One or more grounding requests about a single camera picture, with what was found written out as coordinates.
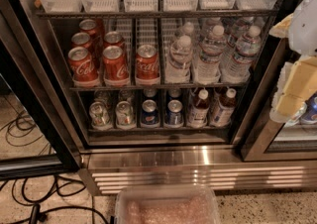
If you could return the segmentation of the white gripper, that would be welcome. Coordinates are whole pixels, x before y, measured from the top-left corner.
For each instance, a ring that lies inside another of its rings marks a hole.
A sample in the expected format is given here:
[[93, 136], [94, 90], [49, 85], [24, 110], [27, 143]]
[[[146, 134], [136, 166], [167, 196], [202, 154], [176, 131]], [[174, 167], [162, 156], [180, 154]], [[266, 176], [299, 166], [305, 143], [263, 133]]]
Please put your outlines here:
[[280, 39], [288, 37], [290, 48], [302, 55], [295, 63], [284, 64], [271, 102], [269, 118], [286, 123], [317, 91], [317, 0], [303, 0], [268, 33]]

